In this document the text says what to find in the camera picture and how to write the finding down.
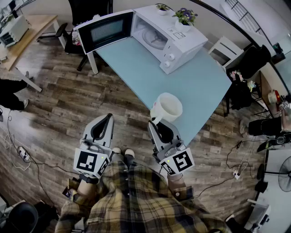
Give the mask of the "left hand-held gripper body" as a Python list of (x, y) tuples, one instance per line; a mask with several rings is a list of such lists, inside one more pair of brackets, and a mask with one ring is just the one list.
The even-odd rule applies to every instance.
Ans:
[(73, 169), (80, 174), (100, 179), (110, 163), (112, 150), (82, 138), (80, 147), (75, 149)]

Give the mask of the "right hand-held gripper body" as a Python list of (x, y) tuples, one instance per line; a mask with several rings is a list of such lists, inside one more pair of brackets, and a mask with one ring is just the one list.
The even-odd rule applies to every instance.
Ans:
[(155, 155), (155, 159), (170, 176), (182, 174), (195, 165), (191, 150), (184, 145), (183, 140), (162, 149)]

